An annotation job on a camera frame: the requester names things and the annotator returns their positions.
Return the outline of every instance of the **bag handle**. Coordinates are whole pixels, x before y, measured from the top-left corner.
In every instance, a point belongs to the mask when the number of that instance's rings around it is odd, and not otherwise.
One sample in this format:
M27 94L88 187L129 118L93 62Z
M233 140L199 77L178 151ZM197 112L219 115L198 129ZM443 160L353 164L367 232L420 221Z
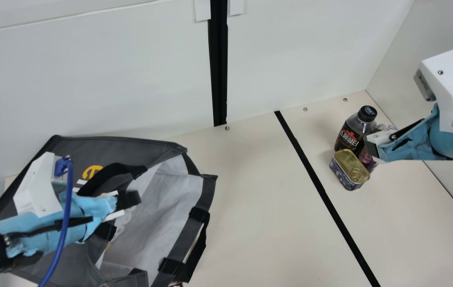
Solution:
M132 178L136 179L145 173L145 171L147 171L147 168L144 165L123 165L118 162L112 163L101 169L90 180L88 180L88 182L79 189L77 195L92 196L94 191L114 176L131 174Z
M198 240L196 241L196 244L188 257L188 260L186 263L182 263L170 258L164 258L158 269L159 272L172 274L174 276L174 281L177 282L189 283L196 265L198 264L206 247L206 230L210 220L209 212L198 207L193 207L189 213L189 217L203 223L203 228L201 229L200 236L198 237Z

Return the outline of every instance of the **blue cable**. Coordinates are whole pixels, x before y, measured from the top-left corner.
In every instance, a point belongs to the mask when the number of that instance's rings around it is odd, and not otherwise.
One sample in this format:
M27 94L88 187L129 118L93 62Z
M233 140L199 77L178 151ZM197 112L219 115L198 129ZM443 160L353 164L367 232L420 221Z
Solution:
M58 261L60 260L60 257L62 256L62 251L65 246L65 238L67 236L67 229L69 227L69 218L70 218L70 207L71 207L71 202L72 202L72 160L67 160L67 189L65 192L65 209L64 209L64 218L62 221L62 232L60 233L60 238L58 240L58 245L55 250L55 256L53 256L53 261L51 261L51 265L49 266L49 269L46 272L46 275L42 279L42 281L39 284L39 287L44 287L46 284L49 282L49 279L51 276L53 276L53 273L55 272L55 269L57 268Z

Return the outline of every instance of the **black bottle cap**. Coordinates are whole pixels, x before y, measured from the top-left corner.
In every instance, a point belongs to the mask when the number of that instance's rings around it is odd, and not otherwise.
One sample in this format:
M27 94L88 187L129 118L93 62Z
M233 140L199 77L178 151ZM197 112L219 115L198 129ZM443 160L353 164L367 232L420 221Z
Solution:
M364 122L373 122L376 116L377 110L371 106L363 106L358 112L358 118Z

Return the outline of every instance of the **white table surface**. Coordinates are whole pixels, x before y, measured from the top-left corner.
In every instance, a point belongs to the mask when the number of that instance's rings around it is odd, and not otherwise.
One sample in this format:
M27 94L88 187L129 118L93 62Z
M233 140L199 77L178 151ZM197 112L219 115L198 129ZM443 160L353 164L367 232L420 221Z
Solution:
M273 113L179 136L219 175L190 287L370 286Z
M453 199L422 161L379 165L351 192L329 168L343 122L363 105L378 109L377 122L389 123L364 91L282 114L378 282L453 287Z
M377 108L365 92L343 97L282 114L379 283L453 286L453 199L423 162L380 165L357 191L330 171L343 121ZM381 111L377 120L389 122ZM199 171L219 175L190 287L370 286L274 114L228 126L169 139ZM35 286L8 276L0 287Z

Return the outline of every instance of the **yellow logo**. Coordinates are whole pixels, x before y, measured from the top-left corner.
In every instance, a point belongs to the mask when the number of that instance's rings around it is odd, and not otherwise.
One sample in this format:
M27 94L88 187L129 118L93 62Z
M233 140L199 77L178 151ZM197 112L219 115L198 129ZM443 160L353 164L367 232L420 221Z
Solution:
M83 179L91 179L95 175L96 171L100 171L101 169L102 167L100 165L92 165L91 167L88 167L85 171L83 171Z

